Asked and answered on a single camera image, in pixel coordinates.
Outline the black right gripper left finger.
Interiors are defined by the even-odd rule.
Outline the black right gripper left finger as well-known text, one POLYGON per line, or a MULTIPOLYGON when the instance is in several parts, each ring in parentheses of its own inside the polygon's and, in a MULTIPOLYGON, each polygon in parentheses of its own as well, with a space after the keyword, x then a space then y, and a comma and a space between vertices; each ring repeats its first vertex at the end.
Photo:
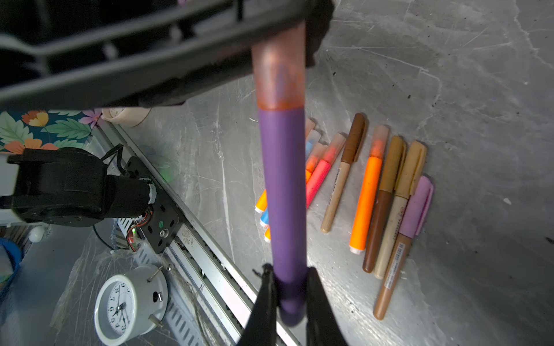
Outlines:
POLYGON ((274 346, 276 344, 277 289, 271 264, 263 266, 262 285, 238 346, 274 346))

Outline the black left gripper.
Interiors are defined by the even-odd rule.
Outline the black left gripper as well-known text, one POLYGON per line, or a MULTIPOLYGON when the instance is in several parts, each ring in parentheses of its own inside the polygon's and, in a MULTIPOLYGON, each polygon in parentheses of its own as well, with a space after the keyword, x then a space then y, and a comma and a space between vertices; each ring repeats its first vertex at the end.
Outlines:
POLYGON ((332 1, 3 1, 1 108, 180 105, 252 73, 250 49, 304 24, 306 64, 332 1))

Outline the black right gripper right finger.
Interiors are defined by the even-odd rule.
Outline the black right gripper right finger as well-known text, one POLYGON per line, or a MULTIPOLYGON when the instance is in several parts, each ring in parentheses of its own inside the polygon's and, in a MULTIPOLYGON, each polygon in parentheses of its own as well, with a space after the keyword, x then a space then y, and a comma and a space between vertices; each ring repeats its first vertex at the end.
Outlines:
POLYGON ((307 344, 347 346, 316 268, 307 271, 307 344))

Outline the purple highlighter pen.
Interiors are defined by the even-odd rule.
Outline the purple highlighter pen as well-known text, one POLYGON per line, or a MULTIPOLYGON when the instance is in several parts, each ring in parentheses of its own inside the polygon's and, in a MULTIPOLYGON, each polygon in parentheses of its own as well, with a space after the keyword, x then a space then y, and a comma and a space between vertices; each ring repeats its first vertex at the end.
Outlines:
POLYGON ((289 327, 305 315, 307 221, 303 108, 258 112, 279 314, 289 327))

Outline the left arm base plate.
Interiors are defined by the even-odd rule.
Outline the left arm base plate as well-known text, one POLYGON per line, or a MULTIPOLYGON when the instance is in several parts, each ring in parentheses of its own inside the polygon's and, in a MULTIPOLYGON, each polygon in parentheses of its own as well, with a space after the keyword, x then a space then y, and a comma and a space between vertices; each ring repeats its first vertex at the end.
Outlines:
POLYGON ((126 168, 132 177, 148 180, 156 188, 154 203, 134 223, 131 233, 135 239, 148 242, 156 254, 161 254, 175 239, 185 216, 140 158, 131 157, 126 168))

